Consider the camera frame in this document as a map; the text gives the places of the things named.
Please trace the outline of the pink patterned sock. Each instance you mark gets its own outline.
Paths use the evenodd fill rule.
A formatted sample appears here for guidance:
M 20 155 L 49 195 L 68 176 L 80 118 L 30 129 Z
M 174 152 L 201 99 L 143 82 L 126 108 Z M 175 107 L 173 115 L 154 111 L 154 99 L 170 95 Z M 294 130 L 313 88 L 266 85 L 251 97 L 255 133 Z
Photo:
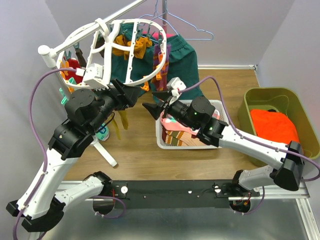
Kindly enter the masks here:
M 178 122 L 169 114 L 164 116 L 164 112 L 160 114 L 159 119 L 160 119 L 160 123 L 167 131 L 183 131 L 194 136 L 196 136 L 199 131 L 198 129 L 193 130 L 190 127 L 182 125 L 180 122 Z

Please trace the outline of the white round clip hanger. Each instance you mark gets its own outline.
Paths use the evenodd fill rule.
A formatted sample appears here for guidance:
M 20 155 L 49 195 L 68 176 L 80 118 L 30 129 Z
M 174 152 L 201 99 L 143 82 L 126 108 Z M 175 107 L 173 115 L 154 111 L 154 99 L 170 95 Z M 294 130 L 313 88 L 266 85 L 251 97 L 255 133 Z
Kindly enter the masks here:
M 129 40 L 130 44 L 121 45 L 116 43 L 116 38 L 120 35 L 120 29 L 123 24 L 133 24 L 132 36 Z M 139 29 L 140 24 L 146 24 L 149 27 L 154 27 L 158 30 L 158 40 L 160 41 L 159 47 L 160 53 L 162 54 L 162 60 L 153 72 L 138 80 L 133 80 L 131 78 L 134 68 L 133 59 L 137 55 L 138 40 L 141 38 L 139 33 L 143 31 L 142 29 Z M 65 51 L 90 35 L 93 35 L 93 40 L 90 46 L 89 56 L 86 60 L 86 67 L 85 69 L 76 70 L 76 75 L 82 77 L 82 82 L 79 84 L 73 84 L 66 79 L 67 72 L 72 68 L 67 64 Z M 53 62 L 55 63 L 55 67 L 60 70 L 62 82 L 68 88 L 73 88 L 75 90 L 80 88 L 102 90 L 111 85 L 113 50 L 119 50 L 127 55 L 127 68 L 124 83 L 128 86 L 141 85 L 154 78 L 166 63 L 166 32 L 158 23 L 148 19 L 133 18 L 105 22 L 101 18 L 98 18 L 95 22 L 88 23 L 76 29 L 62 44 L 52 49 L 50 54 Z

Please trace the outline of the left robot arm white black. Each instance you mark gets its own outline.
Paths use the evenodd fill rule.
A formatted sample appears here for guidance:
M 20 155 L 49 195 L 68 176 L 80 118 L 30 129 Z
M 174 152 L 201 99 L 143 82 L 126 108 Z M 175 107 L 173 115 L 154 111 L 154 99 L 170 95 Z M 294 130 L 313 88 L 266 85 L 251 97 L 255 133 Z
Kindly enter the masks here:
M 63 193 L 56 191 L 101 125 L 114 111 L 133 107 L 140 92 L 139 87 L 114 79 L 105 89 L 81 88 L 70 95 L 64 105 L 67 120 L 54 130 L 36 177 L 20 199 L 6 206 L 12 216 L 24 218 L 21 225 L 27 232 L 47 232 L 69 208 L 90 197 L 104 198 L 111 194 L 111 179 L 101 171 Z

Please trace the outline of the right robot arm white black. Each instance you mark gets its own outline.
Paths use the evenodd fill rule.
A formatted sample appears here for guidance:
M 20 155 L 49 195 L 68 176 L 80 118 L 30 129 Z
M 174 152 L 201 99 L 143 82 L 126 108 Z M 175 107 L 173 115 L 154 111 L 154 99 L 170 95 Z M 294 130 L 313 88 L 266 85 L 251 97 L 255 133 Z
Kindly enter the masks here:
M 230 183 L 234 195 L 241 196 L 256 187 L 269 185 L 288 191 L 299 189 L 305 165 L 299 156 L 302 151 L 299 143 L 292 141 L 286 145 L 257 136 L 249 140 L 250 134 L 215 118 L 215 107 L 204 96 L 196 97 L 190 104 L 180 100 L 170 103 L 170 100 L 168 97 L 160 103 L 144 102 L 142 105 L 155 120 L 169 114 L 185 127 L 196 130 L 196 138 L 207 146 L 233 149 L 266 164 L 254 170 L 238 170 Z

